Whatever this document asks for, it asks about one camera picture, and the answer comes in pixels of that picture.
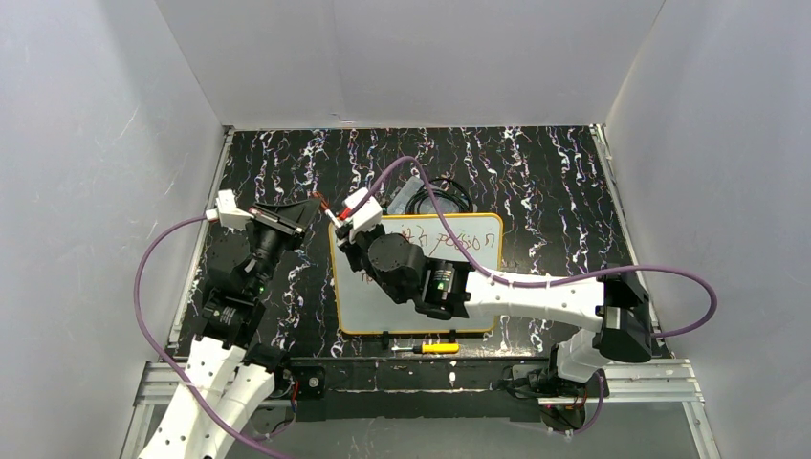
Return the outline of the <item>red marker cap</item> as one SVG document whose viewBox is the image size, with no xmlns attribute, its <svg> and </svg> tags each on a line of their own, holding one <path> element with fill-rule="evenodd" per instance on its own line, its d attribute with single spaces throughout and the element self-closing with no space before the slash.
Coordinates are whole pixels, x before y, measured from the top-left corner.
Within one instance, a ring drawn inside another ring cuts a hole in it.
<svg viewBox="0 0 811 459">
<path fill-rule="evenodd" d="M 319 200 L 319 208 L 322 212 L 326 213 L 331 210 L 328 201 L 321 193 L 315 192 L 314 196 Z"/>
</svg>

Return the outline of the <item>white whiteboard marker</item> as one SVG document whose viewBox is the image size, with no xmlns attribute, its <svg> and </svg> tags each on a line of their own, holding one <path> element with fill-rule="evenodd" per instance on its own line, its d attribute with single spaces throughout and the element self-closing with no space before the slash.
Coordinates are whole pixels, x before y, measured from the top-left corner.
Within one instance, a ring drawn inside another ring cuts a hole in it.
<svg viewBox="0 0 811 459">
<path fill-rule="evenodd" d="M 336 228 L 340 228 L 343 225 L 343 221 L 340 219 L 338 215 L 336 215 L 331 209 L 326 209 L 324 214 L 328 217 L 328 219 L 332 222 L 332 224 Z"/>
</svg>

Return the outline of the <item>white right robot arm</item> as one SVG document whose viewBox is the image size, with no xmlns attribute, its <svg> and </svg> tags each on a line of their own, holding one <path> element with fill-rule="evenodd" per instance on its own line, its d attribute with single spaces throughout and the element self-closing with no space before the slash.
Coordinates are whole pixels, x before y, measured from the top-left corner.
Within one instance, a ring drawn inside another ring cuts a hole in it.
<svg viewBox="0 0 811 459">
<path fill-rule="evenodd" d="M 378 224 L 366 231 L 335 229 L 354 272 L 367 274 L 396 304 L 437 320 L 512 316 L 552 319 L 579 327 L 550 356 L 549 375 L 586 383 L 605 365 L 652 357 L 649 298 L 634 273 L 609 271 L 565 278 L 477 272 L 467 261 L 432 258 Z"/>
</svg>

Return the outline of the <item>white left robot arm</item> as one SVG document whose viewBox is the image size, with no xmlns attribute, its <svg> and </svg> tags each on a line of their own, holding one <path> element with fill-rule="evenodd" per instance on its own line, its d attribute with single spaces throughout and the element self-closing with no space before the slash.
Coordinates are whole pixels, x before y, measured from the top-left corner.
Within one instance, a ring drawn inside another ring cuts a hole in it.
<svg viewBox="0 0 811 459">
<path fill-rule="evenodd" d="M 253 344 L 252 339 L 266 311 L 261 296 L 282 254 L 300 247 L 320 206 L 320 199 L 311 197 L 285 205 L 255 203 L 243 210 L 232 191 L 224 190 L 213 208 L 171 226 L 147 247 L 133 286 L 136 321 L 143 337 L 180 380 L 157 429 L 142 448 L 141 458 L 223 458 L 234 443 L 270 458 L 279 457 L 279 452 L 243 429 L 281 380 L 286 353 Z M 179 364 L 145 324 L 142 276 L 150 255 L 169 234 L 202 222 L 250 230 L 250 253 L 231 272 L 210 279 L 189 354 Z"/>
</svg>

